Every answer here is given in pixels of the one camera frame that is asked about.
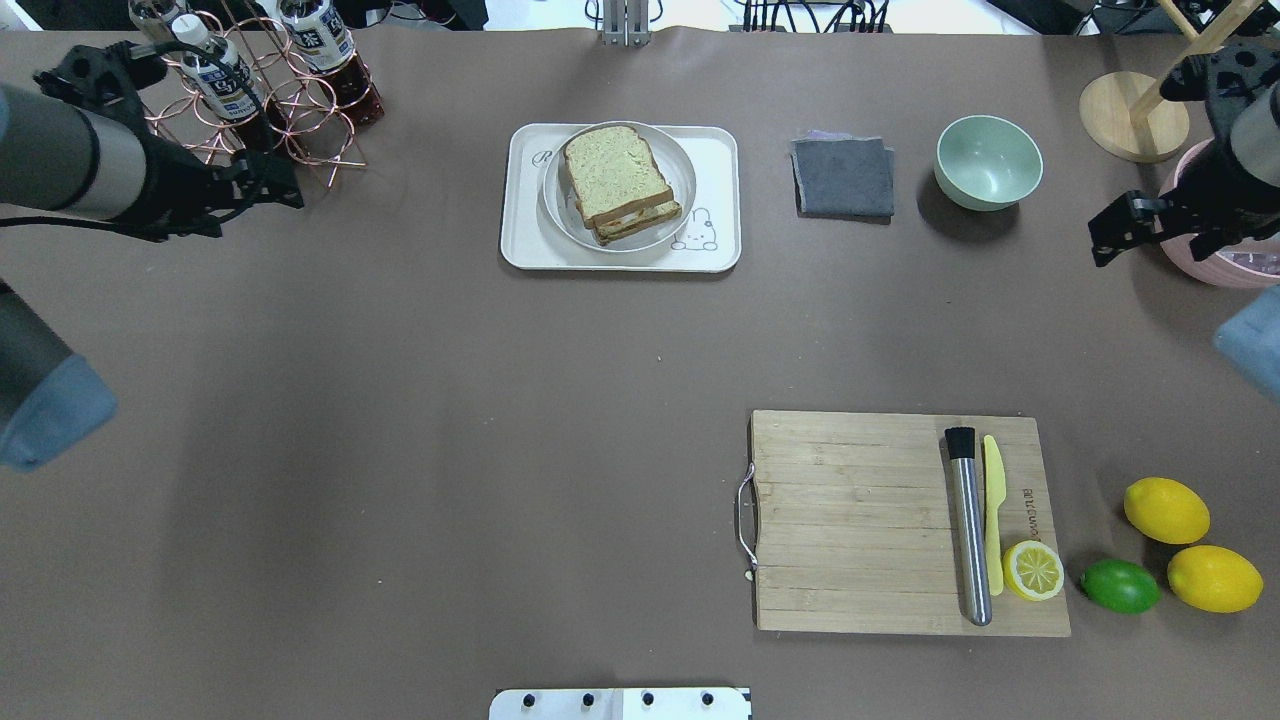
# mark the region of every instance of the sandwich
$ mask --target sandwich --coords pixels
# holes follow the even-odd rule
[[[603,246],[680,215],[645,138],[627,126],[582,133],[564,146],[577,211]]]

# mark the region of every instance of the wooden cutting board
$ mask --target wooden cutting board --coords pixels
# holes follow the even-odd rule
[[[1000,445],[1009,496],[1001,548],[1057,550],[1032,418],[756,410],[755,624],[762,630],[1068,637],[1066,597],[992,598],[992,621],[960,614],[960,571],[942,433],[972,425]],[[982,478],[982,459],[978,460]]]

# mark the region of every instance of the lime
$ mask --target lime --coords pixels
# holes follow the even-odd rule
[[[1169,587],[1192,607],[1239,612],[1258,601],[1262,574],[1235,551],[1198,544],[1169,561]]]
[[[1089,565],[1080,575],[1080,587],[1093,602],[1125,615],[1146,612],[1160,601],[1160,587],[1151,573],[1110,557]]]
[[[1190,544],[1208,532],[1204,501],[1169,478],[1143,478],[1129,486],[1124,515],[1142,534],[1169,544]]]
[[[1062,592],[1062,561],[1039,541],[1023,541],[1005,552],[1005,584],[1023,600],[1048,600]]]

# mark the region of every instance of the cutting board metal handle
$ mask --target cutting board metal handle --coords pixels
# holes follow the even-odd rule
[[[755,570],[760,568],[760,561],[755,559],[755,551],[746,543],[746,537],[742,534],[742,507],[745,505],[742,502],[742,491],[746,489],[746,486],[751,486],[751,511],[754,512],[755,507],[759,507],[759,502],[755,498],[755,483],[751,482],[754,479],[755,462],[750,462],[746,466],[746,477],[742,478],[741,484],[737,486],[737,501],[735,502],[737,512],[733,515],[737,525],[737,543],[742,546],[742,550],[746,551],[746,557],[751,561],[751,573],[755,573]]]

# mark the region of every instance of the yellow knife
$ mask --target yellow knife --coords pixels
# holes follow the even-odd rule
[[[987,486],[987,520],[983,546],[987,551],[987,580],[991,594],[1005,592],[1005,573],[1000,562],[1000,506],[1005,502],[1005,460],[1000,456],[996,438],[982,438],[983,479]]]

